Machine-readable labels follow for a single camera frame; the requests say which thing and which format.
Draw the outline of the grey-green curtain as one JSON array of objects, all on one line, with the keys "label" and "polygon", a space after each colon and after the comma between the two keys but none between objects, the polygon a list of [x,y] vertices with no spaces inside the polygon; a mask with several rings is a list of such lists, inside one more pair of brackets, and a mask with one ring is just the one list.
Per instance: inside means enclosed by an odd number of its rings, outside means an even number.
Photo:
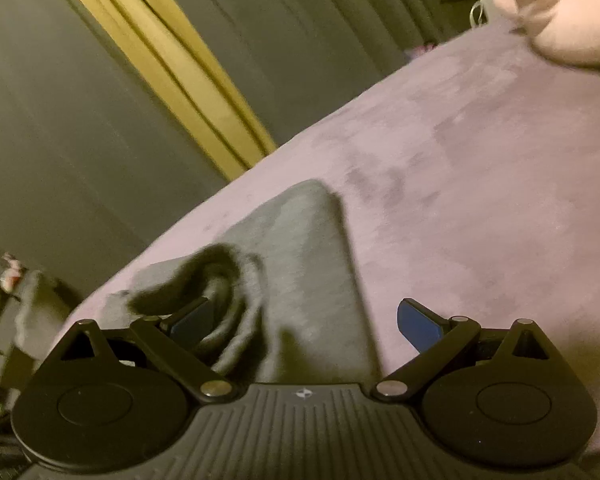
[{"label": "grey-green curtain", "polygon": [[[470,0],[175,0],[276,148]],[[0,257],[87,294],[228,180],[80,0],[0,0]]]}]

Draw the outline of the pink bed blanket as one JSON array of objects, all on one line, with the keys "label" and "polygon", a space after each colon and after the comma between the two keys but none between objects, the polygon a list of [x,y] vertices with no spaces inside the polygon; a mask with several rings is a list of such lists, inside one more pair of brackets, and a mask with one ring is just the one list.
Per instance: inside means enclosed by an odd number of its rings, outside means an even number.
[{"label": "pink bed blanket", "polygon": [[600,468],[600,67],[547,61],[505,23],[470,30],[189,211],[76,317],[309,179],[341,200],[386,370],[413,354],[396,329],[402,298],[489,327],[532,318],[596,402]]}]

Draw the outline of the yellow curtain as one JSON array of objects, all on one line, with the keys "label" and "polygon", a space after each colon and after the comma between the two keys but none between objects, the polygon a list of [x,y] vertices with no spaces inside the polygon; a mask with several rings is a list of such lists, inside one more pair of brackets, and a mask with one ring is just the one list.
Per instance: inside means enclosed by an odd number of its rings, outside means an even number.
[{"label": "yellow curtain", "polygon": [[235,180],[276,150],[175,0],[80,0],[210,162]]}]

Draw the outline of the grey cushioned chair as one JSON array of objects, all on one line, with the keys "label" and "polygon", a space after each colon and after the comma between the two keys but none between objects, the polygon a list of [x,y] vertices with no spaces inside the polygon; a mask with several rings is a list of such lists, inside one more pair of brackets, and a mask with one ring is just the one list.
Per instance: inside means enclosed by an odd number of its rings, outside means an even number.
[{"label": "grey cushioned chair", "polygon": [[15,317],[15,346],[35,361],[43,361],[53,348],[71,309],[54,283],[41,271],[29,272],[19,293]]}]

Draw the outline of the small pink figurine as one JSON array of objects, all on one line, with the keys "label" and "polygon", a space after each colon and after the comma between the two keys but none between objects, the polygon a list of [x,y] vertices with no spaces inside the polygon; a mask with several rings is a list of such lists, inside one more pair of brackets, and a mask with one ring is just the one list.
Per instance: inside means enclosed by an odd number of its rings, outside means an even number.
[{"label": "small pink figurine", "polygon": [[0,286],[3,292],[10,295],[22,280],[27,269],[22,262],[10,252],[5,252],[2,259],[6,266],[0,275]]}]

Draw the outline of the grey sweatpants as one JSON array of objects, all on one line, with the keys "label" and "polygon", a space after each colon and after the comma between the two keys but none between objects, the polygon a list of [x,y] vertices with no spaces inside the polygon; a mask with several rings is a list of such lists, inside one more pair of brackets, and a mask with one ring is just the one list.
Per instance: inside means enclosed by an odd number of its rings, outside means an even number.
[{"label": "grey sweatpants", "polygon": [[96,316],[103,328],[165,320],[171,336],[233,382],[373,385],[380,365],[340,201],[317,180],[288,188],[214,243],[135,273]]}]

